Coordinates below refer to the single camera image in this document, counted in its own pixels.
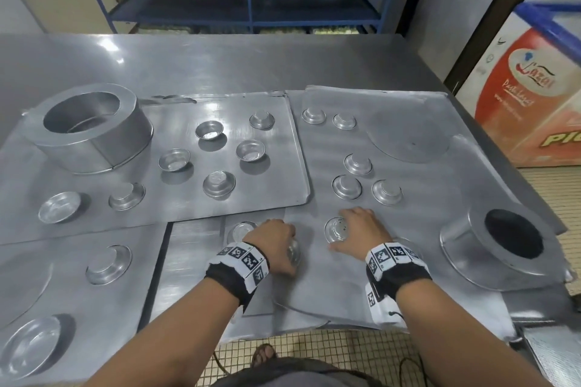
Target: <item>forearm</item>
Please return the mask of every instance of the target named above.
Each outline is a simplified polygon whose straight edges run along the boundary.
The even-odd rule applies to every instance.
[[[206,278],[122,347],[85,387],[194,385],[238,308]]]
[[[437,385],[551,386],[432,281],[404,285],[397,292],[396,301]]]

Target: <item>hand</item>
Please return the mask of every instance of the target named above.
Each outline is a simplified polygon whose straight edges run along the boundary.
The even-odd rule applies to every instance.
[[[341,210],[339,214],[347,222],[348,236],[342,242],[329,244],[331,251],[342,252],[364,262],[369,250],[393,241],[372,210],[355,207]]]
[[[257,246],[270,264],[270,272],[294,277],[296,268],[291,265],[287,250],[294,237],[294,225],[280,219],[268,219],[244,236],[243,241]]]

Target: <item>person's left hand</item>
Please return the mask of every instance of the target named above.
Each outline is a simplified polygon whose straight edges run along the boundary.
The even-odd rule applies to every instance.
[[[243,241],[257,246],[268,263],[270,272],[294,277],[296,268],[291,265],[287,250],[294,237],[294,225],[281,219],[269,219],[244,236]]]

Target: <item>oval logo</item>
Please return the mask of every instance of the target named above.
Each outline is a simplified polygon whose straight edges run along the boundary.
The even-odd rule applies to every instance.
[[[521,48],[508,57],[512,75],[525,88],[543,97],[563,95],[563,87],[556,81],[556,68],[551,67],[542,51]]]

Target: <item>stainless steel table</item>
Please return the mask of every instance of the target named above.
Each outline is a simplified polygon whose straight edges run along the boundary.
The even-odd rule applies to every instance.
[[[0,36],[0,68],[0,142],[20,111],[88,83],[117,83],[139,97],[300,90],[308,84],[446,91],[402,37],[389,35],[5,35]],[[564,232],[547,204],[462,106],[454,98],[451,101],[515,196],[557,234]],[[555,319],[572,312],[562,285],[504,297],[518,321]]]

